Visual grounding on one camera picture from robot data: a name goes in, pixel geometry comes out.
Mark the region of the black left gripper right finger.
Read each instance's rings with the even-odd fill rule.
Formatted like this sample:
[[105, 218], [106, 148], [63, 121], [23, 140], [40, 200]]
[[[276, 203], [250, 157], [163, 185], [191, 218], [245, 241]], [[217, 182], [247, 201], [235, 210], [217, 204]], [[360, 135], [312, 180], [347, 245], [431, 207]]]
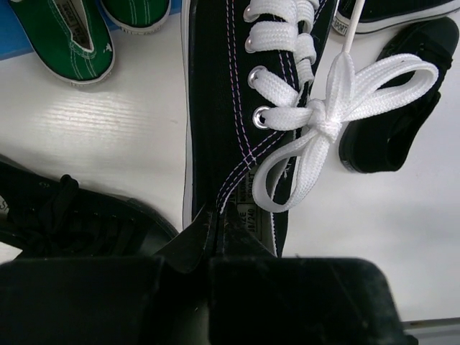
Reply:
[[255, 235], [244, 228], [237, 210], [225, 210], [216, 225], [215, 255], [217, 257], [250, 256], [274, 257]]

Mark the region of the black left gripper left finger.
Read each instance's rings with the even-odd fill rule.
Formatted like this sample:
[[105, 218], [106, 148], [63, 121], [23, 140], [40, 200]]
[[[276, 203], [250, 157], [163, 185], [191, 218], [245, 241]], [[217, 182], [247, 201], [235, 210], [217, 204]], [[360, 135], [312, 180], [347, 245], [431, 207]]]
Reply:
[[179, 273], [192, 273], [215, 252], [219, 213], [203, 205], [192, 223], [155, 253]]

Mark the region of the black sneaker orange sole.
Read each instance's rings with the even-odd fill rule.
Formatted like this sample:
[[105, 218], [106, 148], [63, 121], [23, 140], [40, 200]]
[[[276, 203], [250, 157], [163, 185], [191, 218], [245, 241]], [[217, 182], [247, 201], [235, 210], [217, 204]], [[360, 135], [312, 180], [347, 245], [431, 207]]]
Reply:
[[310, 96], [334, 1], [184, 1], [188, 94], [183, 220], [216, 212], [213, 248], [229, 211], [280, 256], [288, 213], [316, 184], [345, 123], [424, 96], [435, 65], [398, 54], [355, 70], [346, 36], [324, 99]]

